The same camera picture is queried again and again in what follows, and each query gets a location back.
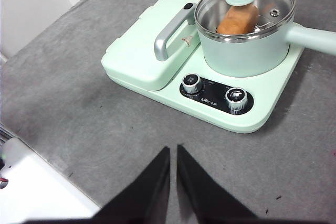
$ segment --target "silver knob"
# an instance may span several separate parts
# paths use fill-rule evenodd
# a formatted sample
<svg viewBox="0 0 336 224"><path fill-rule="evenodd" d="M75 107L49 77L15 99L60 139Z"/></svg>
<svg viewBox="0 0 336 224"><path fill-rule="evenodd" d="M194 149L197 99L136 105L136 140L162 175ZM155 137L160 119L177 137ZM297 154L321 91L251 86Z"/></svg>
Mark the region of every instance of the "silver knob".
<svg viewBox="0 0 336 224"><path fill-rule="evenodd" d="M230 110L239 111L247 105L247 93L242 88L230 88L225 93L225 100Z"/></svg>
<svg viewBox="0 0 336 224"><path fill-rule="evenodd" d="M188 94L195 94L203 88L201 78L196 73L189 73L182 80L182 86Z"/></svg>

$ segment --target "gray surface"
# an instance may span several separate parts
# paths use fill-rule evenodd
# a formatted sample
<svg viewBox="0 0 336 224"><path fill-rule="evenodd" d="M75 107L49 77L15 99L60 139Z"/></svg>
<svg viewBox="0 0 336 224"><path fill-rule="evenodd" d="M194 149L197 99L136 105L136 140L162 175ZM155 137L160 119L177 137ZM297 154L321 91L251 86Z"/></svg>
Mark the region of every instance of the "gray surface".
<svg viewBox="0 0 336 224"><path fill-rule="evenodd" d="M156 1L82 0L64 14L2 67L2 122L100 205L167 145L167 223L179 223L183 142L257 215L336 223L336 57L306 49L267 123L248 135L225 131L105 75L105 49ZM335 13L334 0L298 0L295 21L336 31Z"/></svg>

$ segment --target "pot rim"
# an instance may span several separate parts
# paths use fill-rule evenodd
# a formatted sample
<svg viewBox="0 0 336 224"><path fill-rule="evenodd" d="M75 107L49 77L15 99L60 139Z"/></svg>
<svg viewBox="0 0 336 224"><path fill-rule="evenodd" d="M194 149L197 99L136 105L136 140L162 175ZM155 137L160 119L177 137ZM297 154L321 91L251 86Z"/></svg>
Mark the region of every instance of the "pot rim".
<svg viewBox="0 0 336 224"><path fill-rule="evenodd" d="M210 31L206 28L204 28L197 20L197 15L199 12L199 7L200 3L202 3L204 0L200 0L199 3L197 4L197 7L195 9L194 17L195 17L195 22L196 25L198 26L198 30L206 37L213 39L215 41L219 42L226 42L226 43L241 43L241 42L247 42L255 39L261 39L266 36L269 36L276 31L279 30L279 27L287 24L292 21L292 18L294 16L294 11L295 11L295 6L296 6L296 0L293 0L292 7L288 14L282 18L279 22L275 23L274 25L260 30L260 31L254 31L252 33L247 33L247 34L239 34L239 35L226 35L226 34L218 34L213 31Z"/></svg>

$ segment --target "logo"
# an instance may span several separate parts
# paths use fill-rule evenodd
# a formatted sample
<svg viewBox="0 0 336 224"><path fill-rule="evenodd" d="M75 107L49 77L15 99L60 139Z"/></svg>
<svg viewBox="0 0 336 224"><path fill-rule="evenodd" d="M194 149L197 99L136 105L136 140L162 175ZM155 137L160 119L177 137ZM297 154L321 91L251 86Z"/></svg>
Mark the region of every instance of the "logo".
<svg viewBox="0 0 336 224"><path fill-rule="evenodd" d="M212 104L213 106L217 106L217 103L214 103L214 102L212 102L212 101L209 101L209 100L206 99L206 98L201 98L201 101L206 102L206 103L210 103L210 104Z"/></svg>
<svg viewBox="0 0 336 224"><path fill-rule="evenodd" d="M188 47L190 47L192 39L193 39L193 36L182 38L182 40L187 43Z"/></svg>

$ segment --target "bread loaf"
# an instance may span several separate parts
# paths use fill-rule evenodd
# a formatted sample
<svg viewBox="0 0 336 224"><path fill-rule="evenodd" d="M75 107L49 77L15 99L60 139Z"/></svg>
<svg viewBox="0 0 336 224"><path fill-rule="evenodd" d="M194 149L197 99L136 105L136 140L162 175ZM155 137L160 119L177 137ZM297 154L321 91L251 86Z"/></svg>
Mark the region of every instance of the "bread loaf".
<svg viewBox="0 0 336 224"><path fill-rule="evenodd" d="M251 33L258 22L258 15L259 10L253 4L231 6L218 26L217 33L227 35Z"/></svg>

